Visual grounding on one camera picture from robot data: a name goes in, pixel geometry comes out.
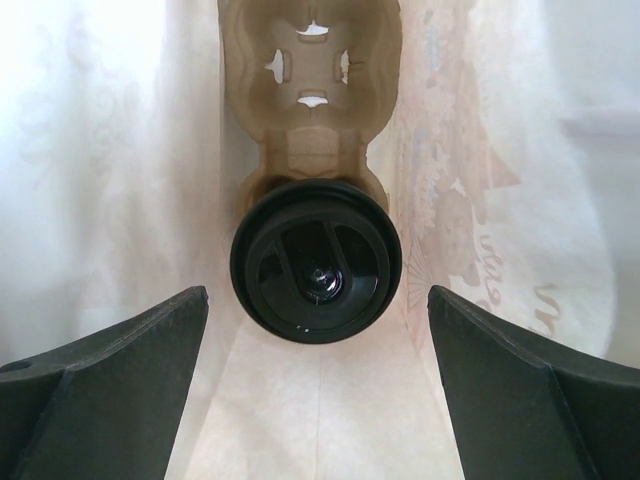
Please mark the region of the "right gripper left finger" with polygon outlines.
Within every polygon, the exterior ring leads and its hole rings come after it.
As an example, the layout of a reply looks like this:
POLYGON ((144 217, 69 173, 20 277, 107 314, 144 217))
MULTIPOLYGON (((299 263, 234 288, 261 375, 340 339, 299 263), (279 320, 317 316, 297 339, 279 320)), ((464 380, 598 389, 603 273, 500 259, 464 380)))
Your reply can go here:
POLYGON ((208 316, 204 287, 1 368, 4 479, 164 478, 208 316))

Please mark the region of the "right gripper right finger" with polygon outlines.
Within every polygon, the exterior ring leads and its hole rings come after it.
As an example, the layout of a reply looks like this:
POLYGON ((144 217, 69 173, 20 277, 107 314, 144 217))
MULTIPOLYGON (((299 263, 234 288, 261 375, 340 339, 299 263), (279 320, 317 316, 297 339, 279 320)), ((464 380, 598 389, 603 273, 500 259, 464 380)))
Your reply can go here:
POLYGON ((639 372, 428 295, 430 331, 468 479, 636 479, 639 372))

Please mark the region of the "paper takeout bag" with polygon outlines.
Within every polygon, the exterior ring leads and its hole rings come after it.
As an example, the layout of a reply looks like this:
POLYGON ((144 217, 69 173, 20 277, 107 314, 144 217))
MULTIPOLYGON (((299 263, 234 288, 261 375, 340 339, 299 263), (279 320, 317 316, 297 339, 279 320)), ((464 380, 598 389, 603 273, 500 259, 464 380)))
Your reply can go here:
POLYGON ((1 5, 1 359, 193 285, 209 318, 170 479, 460 479, 429 329, 439 284, 639 363, 639 5, 404 1, 368 161, 403 247, 385 315, 280 340, 228 273, 258 149, 225 96, 222 1, 1 5))

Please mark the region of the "black coffee lid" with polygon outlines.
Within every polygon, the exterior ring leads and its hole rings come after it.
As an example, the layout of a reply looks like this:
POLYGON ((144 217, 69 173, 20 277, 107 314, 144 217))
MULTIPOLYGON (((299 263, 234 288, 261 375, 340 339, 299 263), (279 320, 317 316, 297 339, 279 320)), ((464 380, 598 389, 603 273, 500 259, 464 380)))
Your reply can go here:
POLYGON ((236 230, 229 271, 247 314, 301 344, 353 337, 387 310, 402 249, 384 209, 339 180, 287 182, 262 197, 236 230))

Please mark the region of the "single cardboard cup carrier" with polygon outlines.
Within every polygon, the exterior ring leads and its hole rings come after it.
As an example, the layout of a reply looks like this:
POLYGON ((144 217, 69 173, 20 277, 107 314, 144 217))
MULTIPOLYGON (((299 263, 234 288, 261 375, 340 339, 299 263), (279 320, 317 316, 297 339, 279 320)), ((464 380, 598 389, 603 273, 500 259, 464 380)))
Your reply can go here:
POLYGON ((229 1, 221 11, 227 98, 259 151, 237 217, 283 184, 316 178, 387 209, 367 150, 397 102, 399 3, 229 1))

